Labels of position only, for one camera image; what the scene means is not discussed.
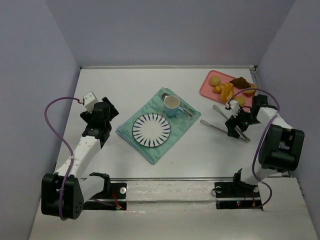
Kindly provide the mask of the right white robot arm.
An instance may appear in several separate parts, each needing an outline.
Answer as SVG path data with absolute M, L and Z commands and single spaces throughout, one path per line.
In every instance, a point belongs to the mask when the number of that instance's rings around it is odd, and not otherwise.
M 239 138 L 250 125 L 264 125 L 252 164 L 233 176 L 235 188 L 252 191 L 271 175 L 297 169 L 305 133 L 288 125 L 280 116 L 279 107 L 270 105 L 266 95 L 255 95 L 248 112 L 235 99 L 229 100 L 225 108 L 232 112 L 225 122 L 229 137 Z

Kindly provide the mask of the orange ring bread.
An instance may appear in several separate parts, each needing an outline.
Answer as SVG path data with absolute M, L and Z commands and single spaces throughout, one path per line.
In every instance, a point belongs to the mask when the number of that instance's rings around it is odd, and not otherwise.
M 221 90 L 220 99 L 222 103 L 227 103 L 234 96 L 233 87 L 226 86 Z

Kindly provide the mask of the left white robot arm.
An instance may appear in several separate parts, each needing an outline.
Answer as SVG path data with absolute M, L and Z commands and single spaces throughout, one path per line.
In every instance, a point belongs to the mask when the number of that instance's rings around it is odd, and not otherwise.
M 61 139 L 70 156 L 54 173 L 47 173 L 41 180 L 41 212 L 47 216 L 59 217 L 62 221 L 76 220 L 85 202 L 97 194 L 107 195 L 111 189 L 110 176 L 106 173 L 92 172 L 82 177 L 95 155 L 108 140 L 111 121 L 119 112 L 107 97 L 98 100 L 93 92 L 88 92 L 77 102 L 85 107 L 80 117 L 86 127 L 79 143 L 72 149 L 68 142 L 53 128 L 47 125 Z

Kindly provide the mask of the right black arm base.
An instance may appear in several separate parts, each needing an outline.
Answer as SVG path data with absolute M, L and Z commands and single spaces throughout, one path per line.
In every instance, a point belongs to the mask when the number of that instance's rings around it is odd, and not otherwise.
M 238 187 L 231 181 L 218 181 L 214 183 L 211 195 L 216 199 L 218 210 L 262 209 L 260 192 Z

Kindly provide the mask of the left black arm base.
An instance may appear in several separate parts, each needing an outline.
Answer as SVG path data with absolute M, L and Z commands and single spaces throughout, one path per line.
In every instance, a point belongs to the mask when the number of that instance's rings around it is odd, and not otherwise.
M 127 183 L 112 182 L 109 192 L 99 192 L 84 203 L 84 210 L 125 211 L 127 209 Z

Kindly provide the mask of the metal tongs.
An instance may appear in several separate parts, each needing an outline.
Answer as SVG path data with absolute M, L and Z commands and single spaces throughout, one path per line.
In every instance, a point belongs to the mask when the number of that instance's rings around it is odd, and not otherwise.
M 229 119 L 229 118 L 225 115 L 225 113 L 224 113 L 217 105 L 214 104 L 214 105 L 212 106 L 212 108 L 213 108 L 216 112 L 218 112 L 219 114 L 221 114 L 226 120 Z M 224 134 L 226 134 L 226 135 L 228 134 L 228 131 L 227 131 L 227 130 L 224 130 L 224 129 L 221 129 L 221 128 L 219 128 L 219 127 L 216 127 L 216 126 L 208 123 L 207 121 L 205 121 L 205 120 L 203 120 L 203 119 L 200 120 L 200 123 L 201 123 L 202 125 L 204 125 L 204 126 L 207 126 L 207 127 L 213 128 L 213 129 L 215 129 L 215 130 L 218 130 L 218 131 L 220 131 L 220 132 L 222 132 L 222 133 L 224 133 Z M 241 129 L 240 129 L 238 126 L 235 127 L 235 131 L 236 131 L 237 134 L 239 135 L 239 137 L 237 137 L 237 139 L 239 139 L 239 140 L 241 140 L 241 141 L 243 141 L 243 142 L 245 142 L 245 143 L 249 143 L 249 142 L 251 141 L 250 138 L 248 138 L 248 137 L 241 131 Z

